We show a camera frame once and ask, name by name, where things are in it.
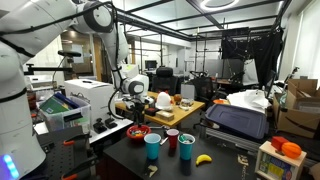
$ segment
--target bowl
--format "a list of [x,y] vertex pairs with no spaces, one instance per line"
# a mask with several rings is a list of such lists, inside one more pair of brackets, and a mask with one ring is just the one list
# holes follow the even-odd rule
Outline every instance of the bowl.
[[144,136],[151,133],[151,129],[149,126],[141,125],[133,125],[127,130],[127,137],[135,140],[135,141],[143,141]]

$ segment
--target office chair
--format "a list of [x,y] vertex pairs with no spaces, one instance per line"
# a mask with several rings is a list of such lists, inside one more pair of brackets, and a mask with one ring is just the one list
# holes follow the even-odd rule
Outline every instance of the office chair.
[[178,77],[173,76],[173,69],[170,67],[159,67],[156,76],[152,78],[153,92],[167,91],[170,96],[176,94]]
[[[198,77],[192,79],[190,82],[194,85],[196,90],[195,100],[205,103],[205,106],[201,109],[204,112],[213,105],[214,99],[227,97],[225,92],[214,90],[211,77]],[[197,125],[200,125],[202,120],[203,119],[200,118],[200,122],[194,124],[193,129],[195,129]]]

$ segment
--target blue cup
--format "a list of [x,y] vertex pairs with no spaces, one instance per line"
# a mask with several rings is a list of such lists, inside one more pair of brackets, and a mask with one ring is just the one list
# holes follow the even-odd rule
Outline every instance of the blue cup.
[[183,160],[190,160],[192,155],[192,146],[196,139],[190,134],[183,134],[184,138],[181,138],[180,136],[178,137],[180,145],[180,158]]
[[150,160],[158,158],[161,136],[159,134],[150,133],[144,137],[147,147],[147,157]]

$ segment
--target lamp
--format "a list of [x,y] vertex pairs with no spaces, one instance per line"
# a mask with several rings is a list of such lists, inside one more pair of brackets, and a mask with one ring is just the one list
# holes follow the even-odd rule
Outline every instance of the lamp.
[[220,5],[220,6],[207,6],[207,3],[209,2],[210,0],[204,0],[200,3],[200,7],[204,10],[207,10],[207,11],[219,11],[219,10],[222,10],[222,9],[227,9],[229,7],[232,7],[234,6],[235,4],[237,4],[239,2],[239,0],[233,0],[232,2],[230,3],[227,3],[227,4],[224,4],[224,5]]

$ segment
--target computer monitor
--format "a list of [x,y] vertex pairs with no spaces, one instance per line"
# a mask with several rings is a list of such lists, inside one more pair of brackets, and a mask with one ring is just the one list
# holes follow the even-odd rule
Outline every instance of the computer monitor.
[[156,60],[146,60],[145,61],[145,69],[152,70],[157,68],[157,61]]
[[274,72],[273,70],[271,70],[268,75],[267,83],[264,86],[264,94],[267,99],[269,98],[274,80],[276,79],[276,75],[276,72]]

